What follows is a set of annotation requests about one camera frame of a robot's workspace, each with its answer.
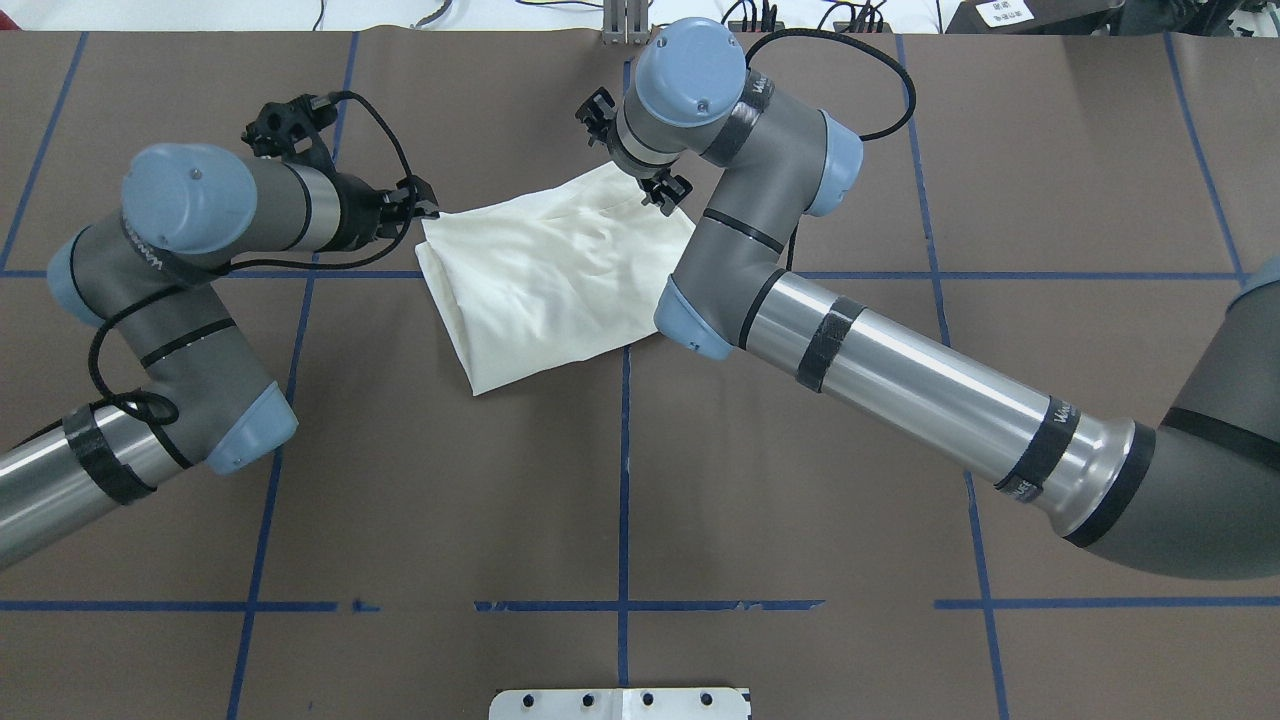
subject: white label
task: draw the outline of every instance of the white label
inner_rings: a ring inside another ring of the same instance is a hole
[[[975,8],[978,8],[978,14],[982,15],[987,27],[1004,27],[1036,19],[1023,0],[996,0],[975,5]]]

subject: white bracket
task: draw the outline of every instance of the white bracket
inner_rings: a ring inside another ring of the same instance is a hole
[[[504,691],[489,720],[750,720],[750,697],[737,688]]]
[[[649,42],[649,0],[603,0],[605,45],[644,45]]]

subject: light blue joint cap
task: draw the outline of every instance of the light blue joint cap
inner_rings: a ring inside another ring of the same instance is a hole
[[[845,193],[854,187],[858,170],[863,169],[863,140],[858,133],[836,122],[822,110],[827,120],[827,161],[822,168],[822,182],[806,215],[820,218],[845,201]]]
[[[84,299],[81,297],[79,290],[76,287],[76,278],[72,274],[72,252],[76,250],[76,241],[87,229],[88,227],[84,227],[84,229],[76,233],[76,237],[67,241],[67,245],[61,246],[54,254],[54,259],[49,261],[49,268],[45,272],[45,282],[49,283],[49,292],[54,295],[54,300],[58,301],[63,310],[74,315],[77,320],[99,328],[102,327],[104,320],[84,304]]]
[[[1268,286],[1275,282],[1280,282],[1280,255],[1276,255],[1270,260],[1267,260],[1266,263],[1263,263],[1262,268],[1260,268],[1257,273],[1253,273],[1249,277],[1249,279],[1245,281],[1244,287],[1240,288],[1240,295],[1235,296],[1235,300],[1231,301],[1231,305],[1235,305],[1236,302],[1240,301],[1242,297],[1253,292],[1254,290],[1258,290],[1261,287]],[[1231,305],[1228,305],[1226,309],[1230,310]]]
[[[658,299],[658,311],[653,314],[653,324],[658,332],[712,360],[723,360],[733,351],[733,346],[716,334],[707,320],[685,300],[676,287],[676,281],[667,275],[667,287]]]
[[[205,461],[219,475],[229,475],[284,445],[297,429],[298,418],[289,401],[280,386],[271,383],[218,441]]]
[[[678,128],[714,123],[737,104],[746,59],[737,38],[707,18],[671,23],[636,63],[636,95],[649,113]]]
[[[187,255],[236,242],[257,210],[244,161],[216,145],[152,145],[120,191],[124,219],[147,243]]]

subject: white floor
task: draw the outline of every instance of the white floor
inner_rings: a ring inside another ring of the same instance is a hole
[[[24,29],[311,29],[321,0],[0,0],[0,9]],[[351,31],[390,24],[411,26],[440,6],[440,0],[325,0],[320,29]],[[732,0],[654,0],[653,23],[690,15],[719,18]],[[950,20],[959,0],[942,0],[942,17]],[[813,27],[829,8],[824,0],[783,0],[778,19],[787,27]],[[938,32],[933,0],[887,0],[881,8],[897,32]],[[1267,14],[1238,14],[1242,27],[1260,36],[1275,37],[1276,24]],[[844,12],[833,18],[844,19]],[[515,0],[453,0],[453,6],[431,24],[433,29],[559,29],[598,28],[600,10],[585,5],[531,8]]]

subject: folded cloth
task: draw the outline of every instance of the folded cloth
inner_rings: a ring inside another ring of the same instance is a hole
[[[635,342],[694,232],[612,163],[424,220],[422,275],[474,395]]]

